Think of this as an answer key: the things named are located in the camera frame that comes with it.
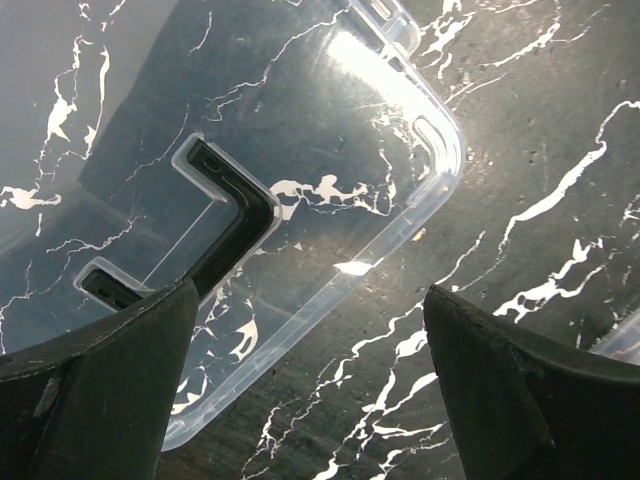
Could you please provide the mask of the clear box lid with handle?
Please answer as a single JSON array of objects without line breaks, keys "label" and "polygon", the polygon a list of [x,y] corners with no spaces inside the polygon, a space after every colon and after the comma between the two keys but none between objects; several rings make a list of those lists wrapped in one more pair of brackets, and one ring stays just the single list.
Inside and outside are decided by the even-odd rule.
[{"label": "clear box lid with handle", "polygon": [[186,443],[455,188],[419,43],[397,1],[3,2],[2,353],[190,277]]}]

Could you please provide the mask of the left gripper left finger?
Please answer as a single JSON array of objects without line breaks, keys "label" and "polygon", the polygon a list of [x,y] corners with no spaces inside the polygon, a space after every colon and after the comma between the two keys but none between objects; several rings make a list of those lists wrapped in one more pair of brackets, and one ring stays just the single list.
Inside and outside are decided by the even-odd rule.
[{"label": "left gripper left finger", "polygon": [[198,304],[182,280],[2,356],[2,478],[153,478]]}]

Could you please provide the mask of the clear first aid box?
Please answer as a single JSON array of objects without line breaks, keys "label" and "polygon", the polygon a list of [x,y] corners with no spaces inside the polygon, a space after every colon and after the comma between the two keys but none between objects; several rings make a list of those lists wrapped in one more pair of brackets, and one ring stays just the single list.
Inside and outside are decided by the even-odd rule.
[{"label": "clear first aid box", "polygon": [[591,352],[616,361],[640,364],[639,310],[634,311],[615,329],[605,335]]}]

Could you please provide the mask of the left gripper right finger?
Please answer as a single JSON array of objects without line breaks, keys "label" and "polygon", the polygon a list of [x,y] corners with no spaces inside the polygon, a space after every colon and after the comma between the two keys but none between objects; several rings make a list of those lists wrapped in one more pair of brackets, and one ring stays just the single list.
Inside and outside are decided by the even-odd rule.
[{"label": "left gripper right finger", "polygon": [[467,478],[638,478],[638,366],[506,322],[438,285],[423,315]]}]

